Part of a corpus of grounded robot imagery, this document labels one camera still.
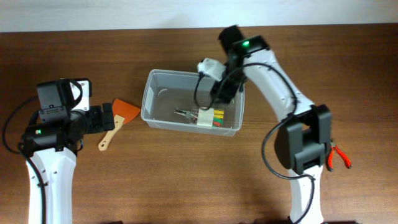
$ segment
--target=spatula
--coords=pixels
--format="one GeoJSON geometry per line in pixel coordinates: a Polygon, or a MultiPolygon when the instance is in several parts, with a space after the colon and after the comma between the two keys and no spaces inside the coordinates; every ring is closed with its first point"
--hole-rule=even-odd
{"type": "Polygon", "coordinates": [[[104,139],[98,144],[98,149],[100,149],[100,151],[105,151],[117,131],[119,131],[124,124],[133,120],[141,111],[139,108],[119,99],[115,99],[113,102],[112,110],[114,116],[114,129],[108,131],[104,139]]]}

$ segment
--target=wooden table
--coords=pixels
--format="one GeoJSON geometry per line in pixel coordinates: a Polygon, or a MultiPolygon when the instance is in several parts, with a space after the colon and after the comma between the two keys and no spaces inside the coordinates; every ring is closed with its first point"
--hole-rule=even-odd
{"type": "MultiPolygon", "coordinates": [[[[242,28],[261,34],[282,68],[333,113],[333,137],[353,161],[322,175],[326,220],[398,219],[398,25],[242,28]]],[[[115,98],[141,105],[155,68],[195,72],[205,58],[225,61],[220,29],[109,30],[0,34],[1,124],[35,85],[87,77],[91,104],[115,98]]],[[[38,103],[7,130],[12,146],[38,103]]],[[[73,177],[74,223],[238,223],[286,218],[290,184],[273,176],[260,145],[276,124],[259,90],[246,85],[241,130],[233,137],[152,129],[136,118],[107,151],[85,136],[73,177]]],[[[283,171],[272,145],[273,166],[283,171]]],[[[0,149],[0,223],[27,223],[29,180],[21,156],[0,149]]]]}

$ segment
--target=metal tool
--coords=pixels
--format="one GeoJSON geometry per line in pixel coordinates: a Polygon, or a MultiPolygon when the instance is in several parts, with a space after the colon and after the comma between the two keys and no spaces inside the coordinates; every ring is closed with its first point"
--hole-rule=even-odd
{"type": "Polygon", "coordinates": [[[328,160],[327,160],[327,163],[326,163],[328,171],[330,171],[330,172],[333,171],[333,155],[334,155],[335,151],[343,159],[344,164],[347,167],[347,169],[351,168],[350,159],[348,158],[348,156],[345,153],[343,153],[343,151],[341,151],[338,148],[338,146],[336,145],[336,142],[333,139],[330,140],[330,149],[331,149],[331,152],[330,152],[330,154],[328,156],[328,160]]]}
{"type": "Polygon", "coordinates": [[[179,114],[179,115],[182,115],[182,116],[184,116],[184,117],[186,117],[186,118],[188,118],[188,119],[190,119],[190,118],[196,118],[196,119],[198,119],[197,114],[192,113],[191,111],[175,109],[174,113],[179,114]]]}

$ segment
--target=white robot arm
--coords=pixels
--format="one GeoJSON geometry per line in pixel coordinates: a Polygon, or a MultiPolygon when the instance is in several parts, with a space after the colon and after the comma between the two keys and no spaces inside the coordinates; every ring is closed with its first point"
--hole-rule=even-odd
{"type": "Polygon", "coordinates": [[[103,111],[101,106],[90,107],[88,79],[42,83],[37,92],[41,110],[33,115],[19,144],[29,171],[29,223],[72,223],[77,152],[83,149],[84,134],[114,128],[112,106],[104,103],[103,111]],[[40,124],[35,123],[38,115],[40,124]]]}
{"type": "Polygon", "coordinates": [[[307,174],[315,179],[313,189],[309,178],[291,180],[290,221],[323,223],[320,176],[329,153],[329,110],[325,105],[315,106],[299,91],[262,37],[244,39],[238,28],[232,26],[225,29],[219,39],[228,54],[226,65],[210,58],[198,64],[201,77],[206,75],[216,80],[210,93],[211,104],[229,103],[236,92],[242,90],[247,78],[254,82],[270,103],[278,121],[283,121],[275,140],[275,151],[282,165],[289,170],[289,177],[294,179],[307,174]],[[302,131],[303,123],[310,128],[302,131]]]}

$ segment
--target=plastic container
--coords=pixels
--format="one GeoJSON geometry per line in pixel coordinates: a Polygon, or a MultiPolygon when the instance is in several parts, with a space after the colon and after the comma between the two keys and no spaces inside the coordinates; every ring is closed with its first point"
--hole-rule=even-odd
{"type": "MultiPolygon", "coordinates": [[[[213,108],[224,110],[222,127],[190,124],[189,119],[174,113],[176,108],[187,111],[197,109],[193,100],[197,81],[197,73],[152,70],[142,99],[141,118],[152,128],[234,136],[242,126],[244,91],[238,92],[228,105],[213,105],[213,108]]],[[[197,99],[203,106],[210,103],[209,92],[214,82],[205,77],[199,84],[197,99]]]]}

